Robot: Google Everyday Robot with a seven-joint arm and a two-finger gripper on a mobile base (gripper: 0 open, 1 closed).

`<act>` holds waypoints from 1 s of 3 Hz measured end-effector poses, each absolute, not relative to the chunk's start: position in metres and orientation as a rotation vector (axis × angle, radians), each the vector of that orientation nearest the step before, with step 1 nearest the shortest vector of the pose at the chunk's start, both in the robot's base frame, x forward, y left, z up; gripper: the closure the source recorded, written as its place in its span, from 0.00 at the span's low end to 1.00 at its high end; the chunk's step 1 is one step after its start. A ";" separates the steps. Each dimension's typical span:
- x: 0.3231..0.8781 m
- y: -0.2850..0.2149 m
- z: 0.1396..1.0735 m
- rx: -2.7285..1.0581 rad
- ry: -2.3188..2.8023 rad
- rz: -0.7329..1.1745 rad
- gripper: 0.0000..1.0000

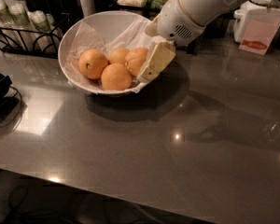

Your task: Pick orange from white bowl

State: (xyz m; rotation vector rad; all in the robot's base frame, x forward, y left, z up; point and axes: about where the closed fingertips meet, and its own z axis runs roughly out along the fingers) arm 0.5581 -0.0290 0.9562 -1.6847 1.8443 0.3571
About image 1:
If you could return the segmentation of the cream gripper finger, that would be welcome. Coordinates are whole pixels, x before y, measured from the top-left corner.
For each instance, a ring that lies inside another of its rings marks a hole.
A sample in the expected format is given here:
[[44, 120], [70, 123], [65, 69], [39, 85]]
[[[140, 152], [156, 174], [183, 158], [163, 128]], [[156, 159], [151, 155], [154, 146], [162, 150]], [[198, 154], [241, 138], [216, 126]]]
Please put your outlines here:
[[141, 66], [137, 80], [149, 83], [154, 80], [174, 59], [175, 46], [170, 42], [153, 42], [149, 49], [146, 61]]

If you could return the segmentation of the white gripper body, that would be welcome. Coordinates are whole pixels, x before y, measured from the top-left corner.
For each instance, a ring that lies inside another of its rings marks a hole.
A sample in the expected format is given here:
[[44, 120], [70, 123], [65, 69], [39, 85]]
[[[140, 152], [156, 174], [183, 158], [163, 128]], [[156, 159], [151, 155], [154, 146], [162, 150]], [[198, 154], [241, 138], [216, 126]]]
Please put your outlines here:
[[188, 14], [181, 0], [168, 0], [161, 12], [149, 24], [145, 33], [149, 36], [161, 36], [177, 47], [186, 47], [199, 37], [205, 27]]

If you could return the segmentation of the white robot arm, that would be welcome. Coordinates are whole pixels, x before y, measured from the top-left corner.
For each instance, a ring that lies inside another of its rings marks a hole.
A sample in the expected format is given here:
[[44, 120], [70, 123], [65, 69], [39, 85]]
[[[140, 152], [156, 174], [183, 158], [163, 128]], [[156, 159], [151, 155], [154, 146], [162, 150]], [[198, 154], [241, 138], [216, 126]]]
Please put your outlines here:
[[[137, 79], [148, 83], [173, 60], [175, 49], [185, 47], [201, 36], [205, 27], [218, 16], [248, 0], [168, 0], [146, 28], [149, 36], [164, 40], [150, 46]], [[273, 0], [280, 7], [280, 0]]]

